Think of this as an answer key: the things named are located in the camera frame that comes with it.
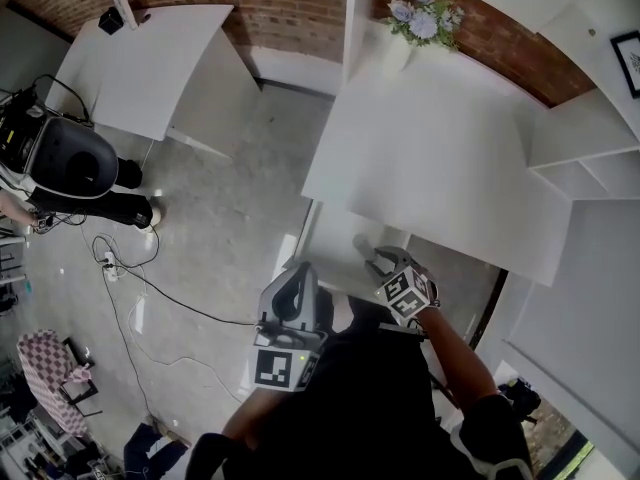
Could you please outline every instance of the white vase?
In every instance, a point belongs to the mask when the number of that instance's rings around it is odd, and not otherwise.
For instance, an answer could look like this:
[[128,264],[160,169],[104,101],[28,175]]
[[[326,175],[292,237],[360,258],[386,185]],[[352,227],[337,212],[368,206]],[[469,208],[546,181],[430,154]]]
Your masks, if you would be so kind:
[[413,53],[414,46],[410,45],[401,34],[395,35],[389,41],[387,53],[382,62],[382,72],[387,77],[394,77],[402,71]]

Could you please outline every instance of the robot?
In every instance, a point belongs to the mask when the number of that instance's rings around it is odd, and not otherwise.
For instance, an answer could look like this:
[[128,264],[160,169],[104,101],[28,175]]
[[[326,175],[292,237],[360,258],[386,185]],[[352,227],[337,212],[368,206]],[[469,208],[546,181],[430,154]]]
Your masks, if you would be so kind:
[[260,296],[251,380],[278,391],[304,391],[327,333],[317,329],[318,275],[308,262],[278,276]]
[[[393,270],[383,272],[375,256],[365,261],[377,287],[376,297],[398,322],[395,326],[380,324],[380,331],[424,340],[422,331],[408,326],[419,311],[440,306],[435,282],[404,249],[374,251],[394,263]],[[318,299],[318,275],[308,262],[286,270],[262,292],[250,363],[255,386],[289,392],[307,387],[327,339],[327,333],[318,329]]]

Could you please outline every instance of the white table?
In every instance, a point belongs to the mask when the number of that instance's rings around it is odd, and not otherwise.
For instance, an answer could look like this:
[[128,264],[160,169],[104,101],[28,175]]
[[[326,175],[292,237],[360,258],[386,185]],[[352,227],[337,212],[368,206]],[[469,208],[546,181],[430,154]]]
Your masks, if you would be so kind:
[[378,286],[365,269],[364,257],[353,244],[356,235],[366,238],[373,248],[394,245],[404,249],[411,238],[410,233],[313,201],[293,262],[311,262],[320,284],[329,290],[380,303],[374,295]]
[[[230,156],[259,89],[222,30],[230,5],[149,9],[136,30],[112,36],[85,23],[56,77],[93,121],[154,140],[171,136]],[[79,114],[57,84],[46,100]]]
[[385,78],[390,37],[363,46],[302,195],[550,285],[571,202],[527,170],[535,102],[434,47]]

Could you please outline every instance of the power strip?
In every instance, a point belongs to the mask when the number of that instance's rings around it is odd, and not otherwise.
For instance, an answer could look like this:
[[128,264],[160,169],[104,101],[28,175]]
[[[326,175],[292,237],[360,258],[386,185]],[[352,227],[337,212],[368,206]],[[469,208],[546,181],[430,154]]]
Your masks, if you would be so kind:
[[115,283],[118,280],[118,271],[116,269],[116,258],[113,255],[113,253],[111,251],[107,251],[104,253],[104,258],[107,260],[107,262],[110,265],[113,265],[113,267],[109,267],[109,268],[105,268],[104,271],[107,273],[107,279],[112,282]]

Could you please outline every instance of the concrete floor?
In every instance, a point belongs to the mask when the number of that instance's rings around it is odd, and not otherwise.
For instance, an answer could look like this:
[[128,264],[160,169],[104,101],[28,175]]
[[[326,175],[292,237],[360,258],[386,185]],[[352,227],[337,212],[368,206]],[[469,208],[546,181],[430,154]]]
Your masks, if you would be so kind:
[[[330,108],[325,99],[265,86],[232,164],[170,139],[154,143],[139,192],[157,196],[165,217],[158,227],[160,254],[144,267],[146,277],[209,314],[253,320],[283,240],[302,229],[309,201],[299,194]],[[112,130],[103,134],[124,158],[142,161],[149,151],[146,139]],[[29,236],[25,265],[32,293],[22,293],[20,306],[2,319],[0,330],[5,345],[15,344],[22,332],[52,328],[90,350],[100,394],[82,408],[104,411],[88,420],[90,431],[121,455],[146,409],[101,269],[89,250],[99,233],[115,233],[129,263],[144,260],[155,248],[153,235],[99,218],[89,218],[82,228],[60,225],[45,236]],[[446,314],[458,332],[472,332],[498,270],[420,239],[412,239],[409,249],[437,276]],[[143,283],[131,275],[109,289],[152,412],[194,442],[204,432],[219,431],[238,407],[234,397],[242,397],[253,329],[213,322],[150,287],[144,295]],[[140,298],[142,334],[127,325]],[[200,363],[178,361],[183,357]],[[182,475],[186,459],[171,478]]]

